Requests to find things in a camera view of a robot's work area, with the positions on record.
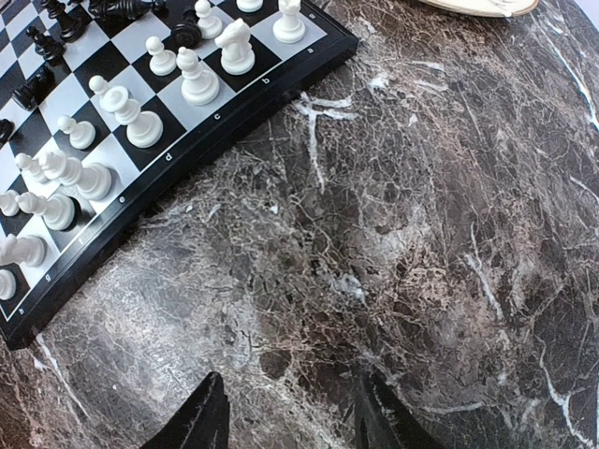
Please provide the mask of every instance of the chess piece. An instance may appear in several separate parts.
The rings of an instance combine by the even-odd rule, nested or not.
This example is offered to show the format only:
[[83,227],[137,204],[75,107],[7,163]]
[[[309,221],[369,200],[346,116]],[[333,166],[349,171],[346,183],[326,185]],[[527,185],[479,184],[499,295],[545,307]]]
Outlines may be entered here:
[[7,143],[15,129],[15,123],[7,119],[0,120],[0,143]]
[[0,266],[24,264],[27,267],[39,267],[46,257],[46,245],[39,237],[15,237],[8,235],[0,246]]
[[197,28],[197,16],[194,9],[187,9],[183,13],[183,20],[177,23],[170,35],[180,47],[194,49],[202,40],[202,33]]
[[152,147],[162,137],[164,126],[155,112],[141,111],[139,101],[129,99],[123,86],[109,89],[100,101],[100,107],[114,114],[118,124],[127,127],[127,139],[138,148]]
[[26,192],[17,196],[16,201],[23,212],[42,217],[46,226],[53,231],[64,231],[75,219],[73,200],[62,194],[46,199]]
[[148,37],[146,49],[152,55],[150,70],[159,77],[164,77],[177,67],[174,51],[165,50],[165,44],[156,36]]
[[36,44],[36,53],[43,57],[44,61],[48,64],[57,64],[65,53],[65,47],[54,40],[52,36],[46,36],[41,33],[35,26],[27,28],[25,33],[31,37]]
[[90,2],[89,11],[101,20],[118,17],[136,21],[149,11],[159,12],[165,9],[166,5],[164,0],[95,0]]
[[300,42],[306,35],[306,25],[300,19],[301,0],[279,0],[283,17],[274,23],[272,32],[284,44]]
[[210,69],[200,64],[193,50],[179,49],[177,66],[183,75],[181,94],[187,103],[193,106],[207,105],[218,95],[218,78]]
[[59,117],[58,129],[68,135],[71,146],[78,150],[85,150],[95,139],[95,128],[91,123],[77,123],[67,115]]
[[60,150],[41,154],[39,166],[49,180],[58,180],[67,187],[76,185],[80,195],[90,201],[104,198],[112,185],[112,176],[106,167],[98,163],[84,167],[79,159],[67,158]]
[[15,275],[7,269],[0,269],[0,300],[8,301],[17,293]]
[[12,92],[12,99],[21,108],[32,110],[46,97],[53,82],[54,74],[43,65],[23,86]]
[[216,46],[223,49],[221,65],[228,74],[243,75],[254,67],[256,56],[250,36],[248,24],[243,19],[237,19],[214,40]]
[[58,0],[41,0],[41,7],[48,10],[48,17],[58,22],[60,38],[64,42],[75,42],[85,32],[85,24],[65,13],[65,4]]
[[92,92],[102,99],[102,96],[109,91],[109,83],[99,75],[90,78],[89,87]]
[[242,12],[256,12],[262,4],[263,0],[237,0],[237,8]]
[[223,31],[223,21],[212,15],[212,7],[208,0],[196,1],[197,28],[204,39],[214,39]]
[[7,217],[14,217],[19,211],[19,205],[16,201],[18,195],[14,190],[8,190],[0,195],[0,210]]
[[46,178],[46,175],[44,175],[44,172],[39,167],[37,159],[21,152],[15,156],[15,163],[20,171],[29,172],[35,182],[42,184],[48,182],[48,178]]

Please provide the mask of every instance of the chess board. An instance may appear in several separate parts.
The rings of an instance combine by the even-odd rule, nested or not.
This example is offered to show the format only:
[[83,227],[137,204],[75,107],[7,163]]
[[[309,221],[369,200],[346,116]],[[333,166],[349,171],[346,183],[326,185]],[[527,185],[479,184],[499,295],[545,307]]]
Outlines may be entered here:
[[[19,108],[10,99],[11,92],[43,64],[25,29],[33,24],[56,39],[60,29],[39,0],[17,0],[0,15],[0,119],[15,124],[15,133],[0,147],[0,193],[10,189],[46,197],[62,193],[77,204],[75,223],[62,232],[50,230],[38,216],[0,213],[0,244],[9,234],[37,236],[47,250],[40,267],[2,267],[14,274],[18,284],[12,299],[0,301],[0,331],[10,349],[31,342],[117,248],[126,226],[190,167],[214,161],[301,90],[351,57],[358,45],[354,36],[308,1],[302,2],[300,16],[306,36],[286,45],[272,34],[280,17],[276,0],[265,0],[263,8],[252,14],[239,11],[235,0],[212,0],[212,14],[224,26],[238,18],[249,24],[256,65],[246,75],[230,76],[221,67],[221,51],[214,42],[202,41],[195,52],[218,76],[220,93],[209,105],[192,107],[181,95],[180,70],[165,77],[150,71],[145,40],[158,36],[167,49],[177,50],[171,30],[193,5],[193,0],[168,0],[167,10],[149,12],[135,22],[96,21],[85,2],[67,7],[71,16],[87,23],[87,29],[79,40],[66,44],[64,62],[50,67],[55,83],[33,111]],[[164,134],[156,145],[141,150],[128,142],[125,128],[99,107],[98,97],[89,89],[94,75],[104,77],[110,86],[126,87],[142,110],[161,117]],[[63,114],[95,126],[89,149],[79,151],[69,145],[68,136],[57,127]],[[85,166],[97,162],[107,167],[113,178],[108,196],[87,201],[74,188],[57,181],[37,183],[16,167],[14,158],[20,152],[38,158],[56,149]]]

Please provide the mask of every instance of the marble table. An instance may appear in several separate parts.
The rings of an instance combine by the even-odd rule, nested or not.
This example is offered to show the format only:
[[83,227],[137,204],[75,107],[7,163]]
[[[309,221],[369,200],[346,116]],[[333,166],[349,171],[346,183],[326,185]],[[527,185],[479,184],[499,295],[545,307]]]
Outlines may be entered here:
[[358,56],[0,345],[0,446],[138,447],[218,370],[231,447],[350,448],[376,366],[448,448],[594,447],[599,34],[573,0],[319,3]]

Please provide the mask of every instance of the white pawn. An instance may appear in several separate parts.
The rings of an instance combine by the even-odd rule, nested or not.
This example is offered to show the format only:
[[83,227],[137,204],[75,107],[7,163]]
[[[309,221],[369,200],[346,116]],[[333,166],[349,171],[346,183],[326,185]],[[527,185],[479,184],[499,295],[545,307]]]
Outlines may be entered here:
[[58,118],[58,129],[68,135],[71,147],[85,150],[95,139],[95,128],[89,122],[75,122],[67,115]]
[[0,269],[0,300],[8,301],[17,293],[15,275],[7,269]]
[[112,185],[112,176],[106,167],[98,163],[84,167],[79,159],[67,158],[60,150],[43,153],[39,156],[39,165],[49,180],[58,180],[67,187],[76,185],[80,195],[91,201],[101,200]]
[[181,94],[187,103],[193,106],[207,105],[218,95],[218,78],[210,69],[199,63],[194,51],[179,48],[177,65],[183,75]]
[[243,75],[254,67],[256,56],[250,36],[248,24],[243,19],[237,19],[214,40],[216,46],[223,49],[221,65],[228,74]]
[[15,162],[21,171],[29,172],[35,182],[48,182],[48,178],[46,178],[46,175],[44,175],[44,172],[39,167],[37,159],[21,152],[15,157]]
[[212,7],[208,0],[196,1],[196,15],[199,18],[197,28],[204,39],[214,39],[223,31],[223,21],[212,15]]
[[42,217],[46,226],[54,231],[64,231],[75,219],[73,200],[62,194],[46,199],[27,192],[17,196],[17,203],[23,212]]
[[306,35],[306,25],[300,19],[301,0],[279,0],[283,17],[274,23],[272,32],[284,44],[300,42]]
[[8,190],[5,194],[0,195],[0,210],[7,217],[14,217],[19,211],[19,205],[16,201],[18,195],[14,190]]
[[27,267],[39,267],[45,257],[46,245],[39,237],[17,238],[10,234],[0,246],[0,266],[24,264]]
[[123,86],[109,89],[100,100],[100,107],[114,114],[118,124],[127,127],[127,139],[138,148],[149,148],[162,137],[164,125],[155,112],[141,111],[139,101],[129,99]]
[[243,12],[256,12],[262,8],[263,0],[237,0],[237,7]]
[[148,37],[146,50],[152,55],[150,70],[159,77],[164,77],[177,67],[175,63],[175,52],[165,50],[165,44],[156,36]]
[[89,82],[90,89],[94,94],[99,95],[100,98],[109,90],[109,82],[104,80],[99,75],[95,75],[90,78]]

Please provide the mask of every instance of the black chess piece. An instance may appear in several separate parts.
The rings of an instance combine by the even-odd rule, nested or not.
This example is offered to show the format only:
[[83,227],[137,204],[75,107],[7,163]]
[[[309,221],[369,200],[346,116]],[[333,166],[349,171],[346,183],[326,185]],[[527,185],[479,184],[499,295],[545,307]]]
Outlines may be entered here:
[[90,3],[89,10],[97,19],[119,17],[136,21],[150,10],[158,12],[165,7],[165,0],[94,0]]
[[15,128],[15,123],[7,119],[0,120],[0,143],[7,143]]
[[48,10],[48,17],[60,26],[60,38],[64,42],[75,42],[85,32],[85,24],[65,13],[65,4],[58,0],[41,0],[41,7]]
[[170,33],[178,45],[187,49],[194,49],[202,40],[202,34],[197,28],[197,15],[194,9],[187,9],[183,13],[183,20],[177,23]]
[[43,65],[23,86],[12,92],[12,99],[21,108],[32,110],[48,95],[53,82],[54,74]]
[[44,58],[50,65],[55,65],[65,53],[65,47],[54,40],[52,36],[46,36],[35,26],[27,28],[25,33],[36,43],[36,53]]

